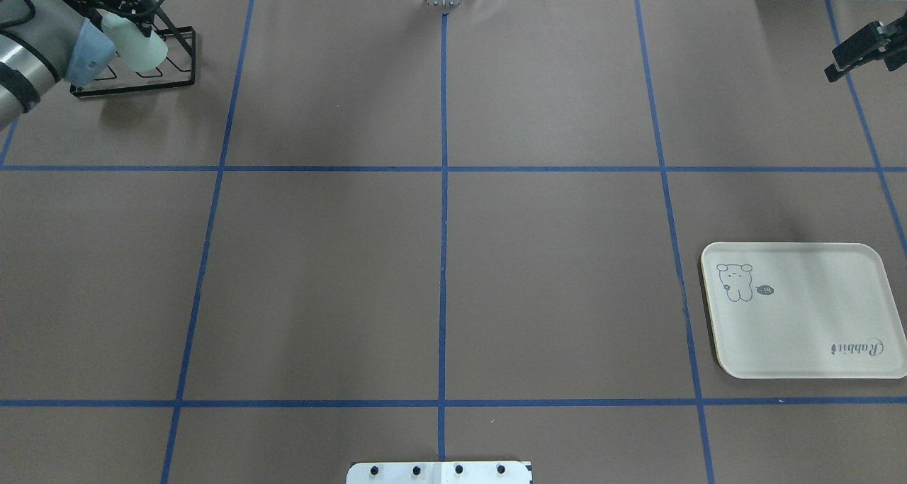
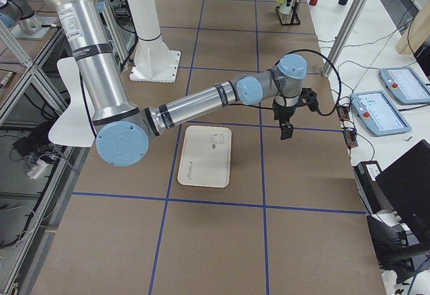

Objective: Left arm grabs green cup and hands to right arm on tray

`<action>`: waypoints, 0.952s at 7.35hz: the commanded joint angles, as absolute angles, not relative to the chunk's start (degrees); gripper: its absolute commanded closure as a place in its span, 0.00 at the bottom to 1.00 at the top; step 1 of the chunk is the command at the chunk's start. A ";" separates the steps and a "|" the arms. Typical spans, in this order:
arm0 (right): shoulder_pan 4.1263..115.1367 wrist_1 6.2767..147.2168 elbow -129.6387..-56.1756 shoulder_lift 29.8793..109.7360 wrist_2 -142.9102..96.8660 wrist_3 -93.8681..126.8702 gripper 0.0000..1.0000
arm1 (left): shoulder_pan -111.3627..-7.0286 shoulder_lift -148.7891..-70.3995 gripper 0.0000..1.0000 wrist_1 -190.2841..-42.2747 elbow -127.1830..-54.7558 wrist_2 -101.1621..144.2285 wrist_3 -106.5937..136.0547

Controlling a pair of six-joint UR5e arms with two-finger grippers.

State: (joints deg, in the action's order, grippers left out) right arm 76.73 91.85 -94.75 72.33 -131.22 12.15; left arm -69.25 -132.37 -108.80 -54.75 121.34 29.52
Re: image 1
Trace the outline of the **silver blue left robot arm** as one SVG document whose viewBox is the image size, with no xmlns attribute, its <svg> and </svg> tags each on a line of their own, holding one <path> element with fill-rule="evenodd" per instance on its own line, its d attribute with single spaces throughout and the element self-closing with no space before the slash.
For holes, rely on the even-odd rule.
<svg viewBox="0 0 907 484">
<path fill-rule="evenodd" d="M 1 125 L 29 113 L 60 81 L 88 86 L 116 45 L 64 0 L 2 0 Z"/>
</svg>

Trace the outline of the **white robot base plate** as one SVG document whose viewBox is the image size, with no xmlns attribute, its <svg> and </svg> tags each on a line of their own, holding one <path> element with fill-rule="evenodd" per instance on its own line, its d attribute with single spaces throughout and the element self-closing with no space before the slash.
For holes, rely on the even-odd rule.
<svg viewBox="0 0 907 484">
<path fill-rule="evenodd" d="M 532 483 L 522 461 L 362 462 L 347 471 L 347 483 Z"/>
</svg>

